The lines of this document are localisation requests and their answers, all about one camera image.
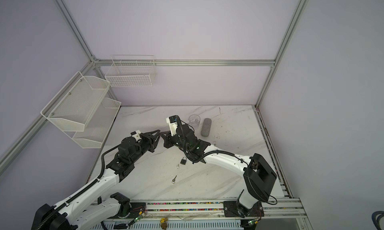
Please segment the upper white mesh shelf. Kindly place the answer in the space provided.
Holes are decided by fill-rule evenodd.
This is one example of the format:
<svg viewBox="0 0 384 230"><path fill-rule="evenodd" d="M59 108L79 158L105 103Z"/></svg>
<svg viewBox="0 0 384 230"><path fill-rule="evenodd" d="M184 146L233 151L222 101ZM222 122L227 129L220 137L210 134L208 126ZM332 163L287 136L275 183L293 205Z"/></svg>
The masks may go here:
<svg viewBox="0 0 384 230"><path fill-rule="evenodd" d="M83 132L110 87L107 80L77 72L41 115L63 132Z"/></svg>

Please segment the clear plastic cup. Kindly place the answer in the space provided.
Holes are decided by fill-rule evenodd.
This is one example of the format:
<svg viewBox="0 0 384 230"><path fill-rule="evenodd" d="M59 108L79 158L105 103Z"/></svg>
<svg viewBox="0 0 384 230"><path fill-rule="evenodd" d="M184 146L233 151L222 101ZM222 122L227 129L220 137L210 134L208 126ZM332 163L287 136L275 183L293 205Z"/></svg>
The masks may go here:
<svg viewBox="0 0 384 230"><path fill-rule="evenodd" d="M201 118L199 115L193 114L189 117L189 125L194 128L198 128L200 125Z"/></svg>

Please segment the grey oblong sponge block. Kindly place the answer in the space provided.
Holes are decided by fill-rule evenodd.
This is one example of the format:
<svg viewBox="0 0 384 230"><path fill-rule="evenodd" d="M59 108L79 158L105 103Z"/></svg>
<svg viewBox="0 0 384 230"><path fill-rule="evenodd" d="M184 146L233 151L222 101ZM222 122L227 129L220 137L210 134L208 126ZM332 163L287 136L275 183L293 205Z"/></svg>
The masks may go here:
<svg viewBox="0 0 384 230"><path fill-rule="evenodd" d="M201 136L208 137L212 127L212 120L210 118L205 118L201 128Z"/></svg>

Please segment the white mesh shelf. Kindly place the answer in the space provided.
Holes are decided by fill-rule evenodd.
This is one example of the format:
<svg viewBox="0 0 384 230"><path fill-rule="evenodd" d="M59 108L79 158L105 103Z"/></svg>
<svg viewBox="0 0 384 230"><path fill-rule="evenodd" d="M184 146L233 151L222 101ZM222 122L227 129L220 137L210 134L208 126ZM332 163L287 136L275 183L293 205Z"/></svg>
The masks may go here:
<svg viewBox="0 0 384 230"><path fill-rule="evenodd" d="M100 149L121 107L121 102L104 98L84 132L76 132L73 141L83 149Z"/></svg>
<svg viewBox="0 0 384 230"><path fill-rule="evenodd" d="M110 87L107 80L77 72L41 115L63 132L83 132Z"/></svg>

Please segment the aluminium frame rail base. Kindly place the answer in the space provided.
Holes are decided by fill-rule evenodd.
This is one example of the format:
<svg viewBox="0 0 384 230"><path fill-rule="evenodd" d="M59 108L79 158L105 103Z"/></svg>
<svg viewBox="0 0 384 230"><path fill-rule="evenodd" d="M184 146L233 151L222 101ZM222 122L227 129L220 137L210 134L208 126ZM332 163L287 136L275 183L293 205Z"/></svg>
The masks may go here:
<svg viewBox="0 0 384 230"><path fill-rule="evenodd" d="M131 201L131 205L132 207L145 206L144 211L139 213L145 214L146 219L171 218L189 221L196 219L232 218L242 220L254 219L255 221L259 221L263 218L293 218L297 219L299 225L303 229L311 230L313 228L299 199L283 198L278 199L277 201L276 205L259 202L254 206L254 210L251 214L245 218L237 217L226 211L225 204L231 202L234 203L234 199ZM116 216L119 207L120 204L118 201L111 199L110 197L100 204L96 204L96 202L93 201L87 207L83 207L81 213L75 214L74 217L70 217L70 224L79 226L81 223L84 223L85 228L89 229L108 218L134 219L139 215L139 213L131 213L126 218L119 218Z"/></svg>

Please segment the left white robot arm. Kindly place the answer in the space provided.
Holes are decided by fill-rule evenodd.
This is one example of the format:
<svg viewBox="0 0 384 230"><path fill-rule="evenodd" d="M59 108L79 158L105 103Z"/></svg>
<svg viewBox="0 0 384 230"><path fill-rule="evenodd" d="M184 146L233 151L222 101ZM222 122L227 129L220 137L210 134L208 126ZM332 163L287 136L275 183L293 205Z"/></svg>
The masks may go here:
<svg viewBox="0 0 384 230"><path fill-rule="evenodd" d="M134 169L134 163L145 152L153 152L159 142L160 130L147 133L133 132L118 146L104 152L101 156L101 173L83 186L68 199L54 206L47 204L35 214L33 230L74 230L70 217L81 213L106 190L121 182Z"/></svg>

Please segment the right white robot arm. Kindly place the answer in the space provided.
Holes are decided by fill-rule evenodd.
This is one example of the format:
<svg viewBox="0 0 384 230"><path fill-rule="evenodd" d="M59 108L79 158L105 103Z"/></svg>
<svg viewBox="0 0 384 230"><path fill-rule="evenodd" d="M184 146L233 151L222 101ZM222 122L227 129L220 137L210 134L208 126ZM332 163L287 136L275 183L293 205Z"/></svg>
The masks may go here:
<svg viewBox="0 0 384 230"><path fill-rule="evenodd" d="M238 155L198 139L194 129L178 115L168 117L166 122L170 130L161 133L165 148L179 148L193 164L216 165L243 177L246 188L237 200L239 211L249 211L258 202L277 204L276 197L271 195L277 174L262 155Z"/></svg>

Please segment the black padlock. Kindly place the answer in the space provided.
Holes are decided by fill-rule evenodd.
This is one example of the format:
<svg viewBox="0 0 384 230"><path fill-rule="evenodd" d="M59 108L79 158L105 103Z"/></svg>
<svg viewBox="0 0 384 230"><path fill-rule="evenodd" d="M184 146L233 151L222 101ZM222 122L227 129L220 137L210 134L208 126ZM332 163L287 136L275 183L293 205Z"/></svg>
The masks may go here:
<svg viewBox="0 0 384 230"><path fill-rule="evenodd" d="M181 161L180 161L180 164L181 165L186 165L186 163L187 163L187 157L182 157L182 159L181 159Z"/></svg>

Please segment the lower white mesh shelf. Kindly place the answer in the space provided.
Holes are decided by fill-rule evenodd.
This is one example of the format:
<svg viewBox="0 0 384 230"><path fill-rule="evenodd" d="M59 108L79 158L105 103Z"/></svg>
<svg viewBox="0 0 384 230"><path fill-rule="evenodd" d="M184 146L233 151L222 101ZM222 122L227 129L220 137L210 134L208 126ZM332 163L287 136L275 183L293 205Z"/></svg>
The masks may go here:
<svg viewBox="0 0 384 230"><path fill-rule="evenodd" d="M100 149L121 107L121 102L104 98L84 132L76 132L73 141L83 149Z"/></svg>

